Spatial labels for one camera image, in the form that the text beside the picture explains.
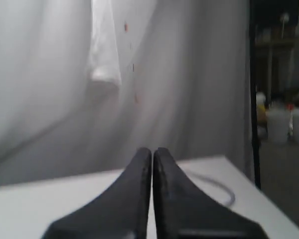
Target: white curtain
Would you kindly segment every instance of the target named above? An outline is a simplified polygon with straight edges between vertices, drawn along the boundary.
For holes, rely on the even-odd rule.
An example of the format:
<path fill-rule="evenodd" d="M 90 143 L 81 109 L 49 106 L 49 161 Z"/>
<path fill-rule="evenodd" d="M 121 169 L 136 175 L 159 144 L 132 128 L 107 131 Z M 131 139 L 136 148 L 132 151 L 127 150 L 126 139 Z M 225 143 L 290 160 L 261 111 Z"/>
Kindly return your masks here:
<path fill-rule="evenodd" d="M 9 26 L 8 2 L 0 1 L 0 20 L 8 19 Z M 250 173 L 247 1 L 112 0 L 120 85 L 88 82 L 84 75 L 91 36 L 88 1 L 34 2 L 31 9 L 26 4 L 14 9 L 20 14 L 29 8 L 26 23 L 18 26 L 32 39 L 32 50 L 22 50 L 29 44 L 9 46 L 28 58 L 23 66 L 18 60 L 10 63 L 19 74 L 15 82 L 12 73 L 1 77 L 15 89 L 3 95 L 2 89 L 10 89 L 10 81 L 5 83 L 1 100 L 10 102 L 13 92 L 22 101 L 19 108 L 4 109 L 11 117 L 5 125 L 0 122 L 0 142 L 19 129 L 15 122 L 26 122 L 25 131 L 34 138 L 16 133 L 13 141 L 25 143 L 0 150 L 0 185 L 121 168 L 140 146 L 168 147 L 176 159 L 224 154 Z M 26 24 L 32 28 L 25 29 Z M 56 42 L 42 39 L 44 32 L 53 39 L 57 35 Z M 8 41 L 10 34 L 1 37 Z M 9 58 L 3 49 L 0 67 Z M 32 59 L 40 60 L 39 66 Z M 20 92 L 20 79 L 32 98 Z M 32 102 L 37 104 L 28 108 Z M 47 118 L 38 106 L 57 113 Z M 26 114 L 20 113 L 22 107 Z M 58 119 L 64 120 L 44 133 L 37 125 Z"/>

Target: white table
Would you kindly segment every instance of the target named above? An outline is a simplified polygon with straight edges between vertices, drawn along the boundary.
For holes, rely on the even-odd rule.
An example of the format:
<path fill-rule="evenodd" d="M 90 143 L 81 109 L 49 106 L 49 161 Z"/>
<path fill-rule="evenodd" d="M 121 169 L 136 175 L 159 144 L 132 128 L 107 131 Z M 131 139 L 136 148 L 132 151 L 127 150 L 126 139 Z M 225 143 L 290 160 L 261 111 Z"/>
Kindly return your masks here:
<path fill-rule="evenodd" d="M 298 227 L 225 157 L 188 160 L 179 165 L 228 186 L 236 195 L 231 209 L 259 222 L 271 239 L 299 239 Z M 0 239 L 39 239 L 52 221 L 97 197 L 120 173 L 121 170 L 115 170 L 0 187 Z M 228 195 L 215 186 L 192 180 L 220 203 L 228 200 Z M 156 238 L 152 203 L 148 238 Z"/>

